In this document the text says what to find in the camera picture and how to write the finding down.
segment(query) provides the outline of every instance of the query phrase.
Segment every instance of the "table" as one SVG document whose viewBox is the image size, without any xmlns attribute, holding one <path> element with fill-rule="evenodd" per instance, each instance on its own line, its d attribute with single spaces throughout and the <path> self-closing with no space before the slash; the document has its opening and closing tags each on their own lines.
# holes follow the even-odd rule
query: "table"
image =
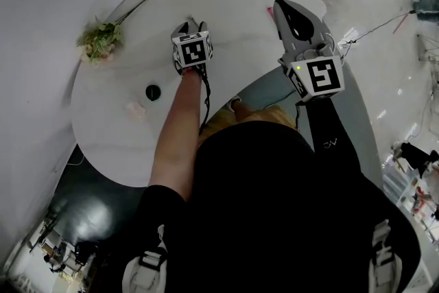
<svg viewBox="0 0 439 293">
<path fill-rule="evenodd" d="M 108 20 L 117 19 L 141 0 L 125 0 Z M 322 18 L 321 0 L 292 0 Z M 180 83 L 171 62 L 170 34 L 193 16 L 206 21 L 214 57 L 207 65 L 211 85 L 210 116 L 236 93 L 275 69 L 284 52 L 267 8 L 274 0 L 149 0 L 123 23 L 124 46 L 115 60 L 94 67 L 82 63 L 73 86 L 72 124 L 78 145 L 90 163 L 109 179 L 145 187 L 156 142 Z M 157 84 L 155 102 L 145 88 Z M 201 99 L 201 117 L 206 110 Z M 135 119 L 127 104 L 145 107 Z"/>
</svg>

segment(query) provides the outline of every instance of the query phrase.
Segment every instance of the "black cable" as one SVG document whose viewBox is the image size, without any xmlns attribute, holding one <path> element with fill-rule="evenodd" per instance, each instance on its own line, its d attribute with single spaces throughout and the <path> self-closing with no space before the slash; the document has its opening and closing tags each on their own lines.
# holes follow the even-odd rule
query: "black cable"
<svg viewBox="0 0 439 293">
<path fill-rule="evenodd" d="M 296 128 L 297 128 L 297 131 L 300 131 L 299 130 L 299 117 L 300 117 L 300 104 L 297 103 L 296 104 Z"/>
<path fill-rule="evenodd" d="M 277 103 L 279 103 L 279 102 L 282 102 L 283 100 L 287 99 L 291 94 L 293 94 L 295 91 L 296 91 L 296 90 L 293 90 L 293 91 L 289 92 L 285 97 L 283 97 L 283 98 L 281 98 L 281 99 L 279 99 L 279 100 L 276 100 L 274 103 L 269 103 L 268 105 L 265 105 L 265 106 L 262 108 L 262 110 L 268 108 L 268 106 L 275 105 L 275 104 L 277 104 Z"/>
<path fill-rule="evenodd" d="M 84 159 L 85 159 L 85 156 L 84 155 L 82 155 L 82 160 L 79 162 L 79 163 L 76 163 L 76 164 L 72 164 L 72 163 L 67 163 L 67 165 L 68 166 L 79 166 L 79 165 L 81 165 L 82 164 L 82 162 L 84 161 Z"/>
<path fill-rule="evenodd" d="M 204 127 L 206 127 L 207 118 L 209 117 L 209 111 L 211 109 L 211 87 L 209 86 L 209 80 L 207 79 L 206 64 L 196 65 L 194 66 L 194 68 L 198 72 L 202 81 L 204 82 L 204 85 L 206 86 L 206 95 L 207 95 L 204 101 L 207 107 L 207 111 L 206 111 L 206 115 L 204 116 L 204 120 L 200 126 L 199 134 L 201 134 L 204 130 Z"/>
<path fill-rule="evenodd" d="M 346 53 L 342 56 L 342 58 L 345 58 L 346 55 L 348 55 L 349 49 L 351 48 L 351 46 L 352 46 L 353 43 L 358 42 L 360 39 L 362 39 L 363 37 L 367 36 L 368 34 L 371 34 L 372 32 L 376 31 L 377 29 L 379 29 L 379 28 L 381 28 L 381 27 L 387 25 L 388 23 L 391 23 L 394 19 L 397 19 L 397 18 L 399 18 L 399 17 L 405 16 L 405 15 L 408 15 L 408 14 L 415 14 L 415 13 L 416 13 L 415 10 L 410 10 L 409 12 L 406 12 L 405 14 L 401 14 L 401 15 L 395 16 L 394 18 L 392 18 L 392 19 L 390 19 L 389 21 L 383 23 L 382 25 L 377 26 L 377 27 L 374 28 L 373 30 L 370 30 L 370 31 L 366 32 L 365 34 L 362 34 L 359 38 L 356 38 L 356 39 L 354 39 L 354 40 L 350 40 L 350 41 L 346 42 L 346 44 L 349 44 L 349 48 L 348 48 L 348 50 L 346 51 Z"/>
</svg>

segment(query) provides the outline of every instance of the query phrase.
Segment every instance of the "logo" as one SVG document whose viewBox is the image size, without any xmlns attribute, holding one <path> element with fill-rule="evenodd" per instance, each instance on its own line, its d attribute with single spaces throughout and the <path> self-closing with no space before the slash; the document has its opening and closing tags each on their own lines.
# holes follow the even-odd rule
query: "logo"
<svg viewBox="0 0 439 293">
<path fill-rule="evenodd" d="M 183 44 L 181 46 L 181 50 L 183 52 L 183 59 L 186 65 L 206 61 L 203 40 Z"/>
<path fill-rule="evenodd" d="M 337 144 L 337 138 L 335 138 L 335 140 L 334 141 L 329 141 L 329 142 L 325 142 L 325 143 L 323 143 L 323 146 L 326 148 L 326 149 L 329 149 L 332 145 L 336 145 Z"/>
<path fill-rule="evenodd" d="M 308 62 L 307 65 L 311 83 L 316 93 L 340 88 L 340 81 L 332 60 Z"/>
</svg>

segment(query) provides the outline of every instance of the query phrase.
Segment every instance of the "wire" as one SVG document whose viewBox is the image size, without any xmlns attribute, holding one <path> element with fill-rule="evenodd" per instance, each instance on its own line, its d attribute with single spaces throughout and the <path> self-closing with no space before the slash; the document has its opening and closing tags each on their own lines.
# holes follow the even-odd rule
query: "wire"
<svg viewBox="0 0 439 293">
<path fill-rule="evenodd" d="M 297 128 L 298 132 L 300 132 L 300 129 L 299 129 L 299 117 L 300 117 L 300 104 L 297 103 L 296 104 L 296 128 Z"/>
<path fill-rule="evenodd" d="M 281 98 L 281 99 L 279 99 L 279 100 L 276 100 L 274 103 L 269 103 L 268 105 L 265 105 L 265 106 L 262 108 L 262 110 L 268 108 L 268 106 L 275 105 L 275 104 L 277 104 L 277 103 L 282 102 L 283 100 L 287 99 L 291 94 L 293 94 L 295 91 L 296 91 L 296 90 L 294 89 L 293 91 L 289 92 L 285 97 L 283 97 L 283 98 Z"/>
<path fill-rule="evenodd" d="M 424 106 L 423 114 L 422 114 L 422 116 L 420 117 L 420 126 L 419 126 L 419 131 L 418 131 L 418 133 L 416 133 L 416 135 L 411 134 L 411 135 L 407 138 L 407 140 L 409 140 L 410 137 L 416 138 L 416 137 L 420 134 L 421 130 L 423 129 L 423 124 L 424 124 L 424 114 L 425 114 L 425 110 L 427 110 L 427 105 L 428 105 L 429 100 L 431 100 L 431 95 L 429 95 L 427 101 L 425 102 L 425 106 Z"/>
<path fill-rule="evenodd" d="M 201 133 L 204 130 L 204 127 L 206 127 L 207 117 L 209 116 L 209 111 L 211 109 L 211 98 L 210 98 L 211 88 L 209 86 L 209 80 L 207 78 L 206 64 L 195 65 L 193 66 L 193 68 L 198 72 L 198 75 L 200 75 L 201 80 L 204 82 L 204 85 L 206 86 L 206 99 L 204 103 L 206 104 L 207 111 L 206 111 L 206 115 L 204 116 L 204 121 L 200 126 L 199 135 L 201 135 Z"/>
<path fill-rule="evenodd" d="M 325 33 L 325 34 L 327 36 L 331 37 L 331 39 L 332 39 L 332 49 L 331 49 L 331 51 L 334 52 L 334 50 L 335 50 L 335 40 L 334 40 L 334 37 L 332 37 L 332 34 L 330 34 L 330 33 Z"/>
<path fill-rule="evenodd" d="M 370 33 L 374 32 L 374 31 L 376 31 L 377 29 L 387 25 L 388 23 L 391 23 L 394 19 L 397 19 L 399 17 L 405 16 L 405 15 L 408 15 L 408 14 L 414 14 L 415 12 L 416 12 L 415 10 L 410 10 L 409 12 L 406 12 L 405 14 L 401 14 L 401 15 L 395 16 L 393 19 L 390 19 L 389 21 L 387 21 L 387 22 L 383 23 L 382 25 L 374 28 L 373 30 L 370 30 L 369 32 L 366 32 L 365 34 L 363 34 L 359 38 L 355 39 L 353 42 L 356 43 L 358 40 L 362 39 L 363 37 L 367 36 L 368 34 L 370 34 Z"/>
<path fill-rule="evenodd" d="M 349 48 L 348 48 L 348 50 L 346 50 L 346 53 L 342 56 L 342 59 L 343 59 L 343 63 L 342 63 L 342 65 L 344 65 L 344 59 L 345 59 L 346 55 L 348 55 L 349 49 L 351 48 L 351 46 L 352 46 L 353 43 L 358 42 L 358 41 L 359 41 L 360 39 L 362 39 L 363 37 L 367 36 L 368 34 L 371 34 L 372 32 L 374 32 L 374 31 L 376 31 L 377 29 L 379 29 L 379 28 L 381 28 L 381 27 L 387 25 L 388 23 L 391 23 L 393 20 L 395 20 L 395 19 L 397 19 L 397 18 L 399 18 L 399 17 L 405 16 L 405 15 L 408 15 L 408 14 L 415 14 L 415 13 L 416 13 L 415 10 L 410 10 L 409 12 L 406 12 L 405 14 L 401 14 L 401 15 L 398 15 L 398 16 L 395 16 L 395 17 L 391 18 L 389 21 L 383 23 L 383 24 L 380 25 L 380 26 L 377 26 L 376 28 L 374 28 L 373 30 L 370 30 L 370 31 L 366 32 L 365 34 L 362 34 L 362 35 L 361 35 L 360 37 L 358 37 L 358 38 L 352 39 L 352 40 L 350 40 L 350 41 L 346 41 L 346 40 L 345 40 L 346 44 L 349 44 Z"/>
<path fill-rule="evenodd" d="M 344 58 L 346 57 L 346 55 L 348 55 L 349 49 L 352 47 L 352 43 L 349 43 L 349 47 L 348 50 L 346 50 L 346 53 L 344 53 L 344 55 L 342 56 L 342 66 L 344 66 Z"/>
<path fill-rule="evenodd" d="M 79 165 L 82 164 L 82 162 L 84 161 L 84 159 L 85 159 L 85 156 L 82 155 L 82 160 L 81 160 L 81 162 L 80 162 L 79 164 L 69 164 L 69 163 L 67 163 L 67 165 L 69 165 L 69 166 L 79 166 Z"/>
<path fill-rule="evenodd" d="M 439 43 L 439 40 L 434 39 L 434 38 L 430 38 L 430 37 L 427 37 L 427 36 L 424 36 L 423 34 L 419 34 L 419 36 L 424 37 L 425 39 L 432 40 L 433 42 Z"/>
</svg>

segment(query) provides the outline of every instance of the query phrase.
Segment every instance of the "white floor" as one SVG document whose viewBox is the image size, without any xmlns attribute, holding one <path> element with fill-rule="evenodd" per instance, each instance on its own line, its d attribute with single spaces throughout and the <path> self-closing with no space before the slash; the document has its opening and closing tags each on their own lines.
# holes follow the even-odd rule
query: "white floor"
<svg viewBox="0 0 439 293">
<path fill-rule="evenodd" d="M 324 20 L 336 40 L 351 28 L 363 34 L 412 9 L 412 0 L 323 1 L 327 5 Z M 366 103 L 382 161 L 389 157 L 393 142 L 418 134 L 431 90 L 431 64 L 418 61 L 416 35 L 439 39 L 438 26 L 418 21 L 415 14 L 392 34 L 401 19 L 361 39 L 346 57 Z M 428 105 L 419 136 L 410 137 L 411 143 L 426 152 L 439 150 L 437 136 L 428 132 L 429 115 Z"/>
</svg>

